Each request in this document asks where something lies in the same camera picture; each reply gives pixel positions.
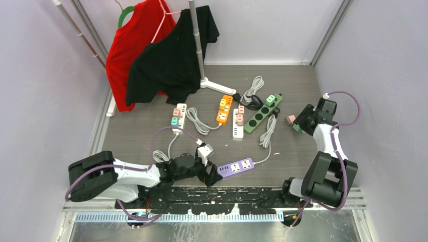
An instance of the purple power strip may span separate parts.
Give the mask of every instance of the purple power strip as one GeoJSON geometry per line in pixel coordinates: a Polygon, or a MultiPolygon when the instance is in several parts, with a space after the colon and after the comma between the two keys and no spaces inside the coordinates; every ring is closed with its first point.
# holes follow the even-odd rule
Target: purple power strip
{"type": "Polygon", "coordinates": [[[254,163],[251,158],[236,161],[227,165],[222,165],[217,168],[217,172],[222,177],[228,177],[254,168],[254,163]]]}

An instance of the mint green plug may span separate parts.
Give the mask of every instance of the mint green plug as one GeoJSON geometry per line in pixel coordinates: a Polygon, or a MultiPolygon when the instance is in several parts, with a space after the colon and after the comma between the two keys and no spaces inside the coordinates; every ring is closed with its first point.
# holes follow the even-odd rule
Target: mint green plug
{"type": "Polygon", "coordinates": [[[302,132],[302,129],[300,128],[300,126],[299,126],[299,125],[294,124],[294,125],[293,125],[293,129],[294,129],[295,131],[297,131],[298,133],[301,133],[301,132],[302,132]]]}
{"type": "Polygon", "coordinates": [[[271,95],[266,99],[266,106],[270,107],[275,102],[275,96],[271,95]]]}
{"type": "Polygon", "coordinates": [[[173,117],[173,119],[171,120],[171,126],[174,126],[174,127],[178,126],[178,118],[177,117],[173,117]]]}

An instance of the orange power strip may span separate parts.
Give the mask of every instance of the orange power strip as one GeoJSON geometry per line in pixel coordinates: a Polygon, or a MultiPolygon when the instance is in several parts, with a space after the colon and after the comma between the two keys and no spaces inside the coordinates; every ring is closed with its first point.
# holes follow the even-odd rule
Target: orange power strip
{"type": "Polygon", "coordinates": [[[219,113],[217,114],[217,124],[225,125],[227,122],[227,118],[229,116],[229,111],[232,108],[233,97],[224,95],[223,99],[226,100],[225,110],[221,110],[221,109],[219,110],[219,113]]]}

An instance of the pink plug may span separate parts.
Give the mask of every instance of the pink plug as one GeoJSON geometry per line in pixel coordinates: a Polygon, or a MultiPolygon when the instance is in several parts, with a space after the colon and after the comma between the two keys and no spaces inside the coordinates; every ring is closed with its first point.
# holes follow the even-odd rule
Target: pink plug
{"type": "Polygon", "coordinates": [[[238,114],[244,115],[245,107],[242,105],[238,105],[238,114]]]}
{"type": "Polygon", "coordinates": [[[244,125],[244,115],[238,114],[236,116],[236,123],[238,124],[238,126],[243,126],[244,125]]]}
{"type": "Polygon", "coordinates": [[[294,115],[291,115],[291,116],[288,116],[288,117],[286,117],[285,118],[285,123],[288,125],[288,126],[292,126],[293,125],[293,122],[296,120],[296,117],[294,116],[294,115]]]}
{"type": "Polygon", "coordinates": [[[173,116],[177,118],[180,117],[180,110],[178,108],[174,108],[173,116]]]}

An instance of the pink hanger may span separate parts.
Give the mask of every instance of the pink hanger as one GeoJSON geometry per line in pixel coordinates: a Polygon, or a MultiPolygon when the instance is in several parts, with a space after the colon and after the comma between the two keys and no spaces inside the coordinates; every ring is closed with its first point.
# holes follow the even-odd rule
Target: pink hanger
{"type": "Polygon", "coordinates": [[[171,14],[178,14],[178,13],[181,13],[181,11],[173,12],[173,13],[167,13],[167,11],[166,11],[166,10],[165,10],[165,8],[164,8],[164,5],[162,5],[161,0],[159,0],[159,3],[160,3],[160,7],[162,8],[162,11],[164,12],[164,17],[162,18],[162,21],[160,22],[159,27],[157,28],[156,33],[154,34],[154,37],[153,37],[153,39],[151,40],[151,42],[152,42],[152,43],[154,42],[154,39],[156,39],[157,33],[159,33],[159,30],[160,30],[160,29],[161,29],[161,27],[162,27],[162,24],[164,23],[165,17],[166,17],[167,15],[171,15],[171,14]]]}

